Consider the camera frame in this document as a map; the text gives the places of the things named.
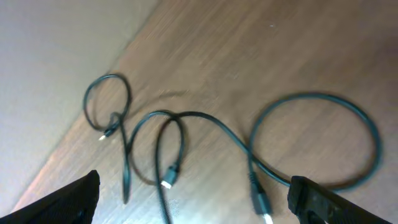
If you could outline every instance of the usb connector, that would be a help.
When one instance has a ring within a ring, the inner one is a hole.
[[[163,187],[170,189],[172,188],[173,184],[177,181],[177,177],[178,177],[178,167],[177,165],[174,164],[169,167],[160,184],[162,184]]]
[[[105,130],[104,134],[98,140],[102,141],[102,140],[106,139],[107,137],[111,136],[117,129],[118,129],[117,124],[114,124],[112,127]]]
[[[271,206],[266,191],[262,188],[255,174],[251,174],[251,200],[254,211],[261,215],[266,224],[272,224]]]

